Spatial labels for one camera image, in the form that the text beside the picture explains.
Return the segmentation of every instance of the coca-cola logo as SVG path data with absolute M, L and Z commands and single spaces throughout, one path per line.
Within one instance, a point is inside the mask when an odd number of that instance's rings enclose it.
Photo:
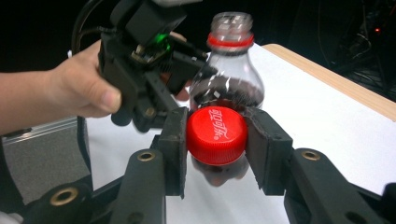
M 225 127 L 225 124 L 222 119 L 221 111 L 217 109 L 210 109 L 208 111 L 209 111 L 210 119 L 212 120 L 213 130 L 215 133 L 213 139 L 219 140 L 221 137 L 225 137 L 226 139 L 229 139 L 227 136 L 227 128 Z

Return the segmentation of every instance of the green led light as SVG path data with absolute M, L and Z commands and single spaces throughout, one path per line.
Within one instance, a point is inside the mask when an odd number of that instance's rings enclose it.
M 167 34 L 159 34 L 155 37 L 155 42 L 157 42 L 157 44 L 163 42 L 163 40 L 168 37 Z

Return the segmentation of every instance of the person's arm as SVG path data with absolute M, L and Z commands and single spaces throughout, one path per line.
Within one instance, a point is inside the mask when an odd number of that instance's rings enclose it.
M 98 73 L 100 41 L 49 71 L 0 73 L 0 135 L 69 116 L 99 118 L 120 91 Z

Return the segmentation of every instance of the coca-cola bottle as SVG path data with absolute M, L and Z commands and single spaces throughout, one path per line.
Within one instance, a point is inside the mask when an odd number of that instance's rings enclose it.
M 214 17 L 207 39 L 209 59 L 190 87 L 191 111 L 208 105 L 237 111 L 262 105 L 264 86 L 248 56 L 254 43 L 251 27 L 247 13 L 223 12 Z

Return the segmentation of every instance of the table surface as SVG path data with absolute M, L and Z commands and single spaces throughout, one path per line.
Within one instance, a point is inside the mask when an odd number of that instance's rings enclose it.
M 375 92 L 369 91 L 349 79 L 341 77 L 338 74 L 335 74 L 317 63 L 313 63 L 301 55 L 280 45 L 270 44 L 263 47 L 288 63 L 301 68 L 307 74 L 316 77 L 320 81 L 330 85 L 363 105 L 372 108 L 385 117 L 396 121 L 396 103 L 389 99 L 384 98 Z
M 294 148 L 321 151 L 349 182 L 375 193 L 396 182 L 394 103 L 278 45 L 255 45 L 249 55 L 265 86 L 262 109 Z M 130 155 L 160 133 L 117 127 L 109 117 L 87 125 L 96 189 L 123 175 Z M 283 197 L 265 196 L 250 169 L 215 188 L 189 155 L 185 195 L 166 198 L 168 223 L 289 223 Z

